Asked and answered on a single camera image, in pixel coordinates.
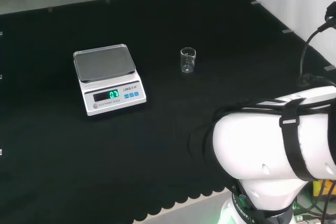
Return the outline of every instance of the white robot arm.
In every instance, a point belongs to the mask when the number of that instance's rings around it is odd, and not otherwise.
[[[301,105],[334,102],[336,88],[329,86],[310,89],[278,98],[283,103],[262,104],[284,108],[285,104],[292,100],[302,98],[305,99],[297,100],[301,101]],[[336,117],[331,113],[299,116],[297,136],[301,153],[298,155],[302,155],[307,173],[312,178],[336,179],[336,165],[333,159],[336,153],[330,150],[330,141],[334,140],[328,136],[331,116]],[[289,161],[288,151],[291,149],[285,148],[282,128],[279,125],[280,118],[281,115],[277,114],[244,113],[242,109],[238,113],[231,113],[221,118],[213,130],[213,148],[219,164],[233,178],[239,179],[242,187],[240,189],[246,193],[245,196],[255,208],[274,212],[276,215],[282,209],[287,210],[291,206],[299,191],[307,183],[299,178],[300,175],[298,177],[298,168],[293,167],[300,158]],[[295,120],[283,122],[283,124],[291,123],[296,122]],[[246,219],[238,214],[238,204],[234,201],[235,197],[224,205],[221,223],[228,223],[224,215],[230,216],[238,224],[247,223]],[[283,224],[295,223],[292,211],[290,214],[291,218],[287,217],[287,221]]]

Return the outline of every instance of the scale platform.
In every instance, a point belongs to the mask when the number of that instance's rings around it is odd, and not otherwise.
[[[126,45],[78,51],[73,56],[88,115],[146,102],[140,76]]]

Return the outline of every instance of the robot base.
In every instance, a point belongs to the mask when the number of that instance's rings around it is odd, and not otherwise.
[[[285,220],[284,222],[282,222],[282,224],[296,224],[292,211],[285,212],[281,214],[281,216],[282,215],[284,215],[283,220]],[[238,204],[233,201],[232,197],[230,197],[230,199],[228,199],[224,203],[220,216],[221,217],[219,219],[218,224],[246,224],[246,223],[249,223],[249,216],[244,213],[244,209],[241,209],[238,206]],[[268,220],[270,220],[274,224],[279,223],[277,221],[277,218],[275,217],[268,218]]]

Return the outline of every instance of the scale brand label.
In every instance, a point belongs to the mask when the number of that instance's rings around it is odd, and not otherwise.
[[[129,88],[124,88],[124,91],[128,91],[128,90],[132,90],[132,89],[136,89],[138,85],[129,87]]]

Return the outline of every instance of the black cloth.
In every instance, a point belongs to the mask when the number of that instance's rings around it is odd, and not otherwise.
[[[253,0],[111,0],[0,16],[0,223],[131,223],[224,188],[219,106],[298,91],[303,41]],[[88,117],[72,54],[126,44],[147,103]],[[196,49],[191,74],[180,50]],[[305,71],[326,63],[308,49]]]

